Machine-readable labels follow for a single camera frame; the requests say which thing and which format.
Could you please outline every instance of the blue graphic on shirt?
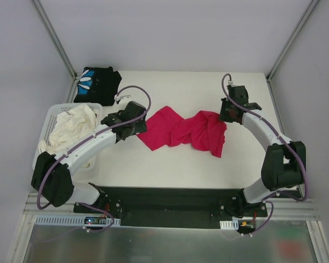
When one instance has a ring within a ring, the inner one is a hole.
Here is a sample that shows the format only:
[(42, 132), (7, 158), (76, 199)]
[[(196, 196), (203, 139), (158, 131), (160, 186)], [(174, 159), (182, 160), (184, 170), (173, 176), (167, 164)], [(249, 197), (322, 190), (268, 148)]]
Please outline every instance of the blue graphic on shirt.
[(81, 79), (78, 81), (78, 95), (85, 95), (88, 93), (88, 90), (93, 84), (93, 75), (95, 71), (93, 70), (84, 70), (82, 73)]

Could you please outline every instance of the red fabric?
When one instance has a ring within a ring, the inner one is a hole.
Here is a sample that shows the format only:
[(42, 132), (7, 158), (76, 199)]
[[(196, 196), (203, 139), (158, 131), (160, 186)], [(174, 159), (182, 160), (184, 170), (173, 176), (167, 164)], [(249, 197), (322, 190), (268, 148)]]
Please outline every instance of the red fabric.
[(226, 124), (219, 121), (219, 114), (199, 111), (195, 116), (183, 119), (166, 106), (146, 122), (148, 131), (138, 134), (140, 140), (152, 151), (163, 145), (178, 146), (191, 143), (200, 151), (210, 151), (221, 157)]

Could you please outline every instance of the white cloth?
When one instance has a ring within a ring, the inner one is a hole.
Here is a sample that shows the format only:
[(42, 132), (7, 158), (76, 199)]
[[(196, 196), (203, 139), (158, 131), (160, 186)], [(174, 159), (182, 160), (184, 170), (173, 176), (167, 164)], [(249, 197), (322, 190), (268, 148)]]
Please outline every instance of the white cloth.
[[(92, 110), (87, 104), (80, 104), (67, 112), (57, 115), (55, 128), (49, 135), (49, 143), (41, 140), (38, 144), (39, 152), (47, 151), (54, 154), (65, 150), (72, 144), (88, 135), (97, 125), (98, 110)], [(90, 166), (90, 161), (82, 167)]]

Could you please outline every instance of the gray wall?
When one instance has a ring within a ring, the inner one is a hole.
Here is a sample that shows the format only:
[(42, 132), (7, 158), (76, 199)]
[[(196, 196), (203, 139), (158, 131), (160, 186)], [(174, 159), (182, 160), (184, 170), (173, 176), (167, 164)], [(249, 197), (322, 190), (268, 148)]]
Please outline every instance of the gray wall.
[(264, 72), (310, 0), (42, 0), (73, 66)]
[(306, 144), (310, 193), (329, 241), (329, 0), (306, 24), (272, 88), (286, 134)]
[(70, 84), (30, 1), (0, 1), (0, 262), (31, 190), (46, 112), (66, 99)]

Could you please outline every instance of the plastic basket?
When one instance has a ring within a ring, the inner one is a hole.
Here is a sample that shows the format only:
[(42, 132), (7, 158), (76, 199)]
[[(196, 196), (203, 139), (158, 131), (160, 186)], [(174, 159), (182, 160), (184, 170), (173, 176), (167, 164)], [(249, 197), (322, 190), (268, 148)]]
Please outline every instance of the plastic basket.
[[(48, 145), (49, 143), (49, 135), (55, 128), (57, 122), (57, 115), (64, 111), (69, 111), (72, 108), (77, 107), (80, 104), (84, 103), (64, 103), (64, 104), (56, 104), (50, 107), (48, 113), (46, 115), (42, 132), (40, 133), (39, 141), (44, 140)], [(92, 110), (98, 110), (99, 114), (97, 115), (98, 123), (101, 122), (101, 118), (103, 115), (103, 107), (98, 103), (86, 103)], [(35, 168), (35, 163), (37, 162), (37, 158), (39, 156), (39, 148), (37, 146), (37, 150), (35, 152), (34, 160), (33, 160), (33, 169)], [(95, 163), (97, 161), (96, 155), (90, 159), (90, 166), (86, 168), (79, 168), (78, 171), (90, 171), (94, 168)]]

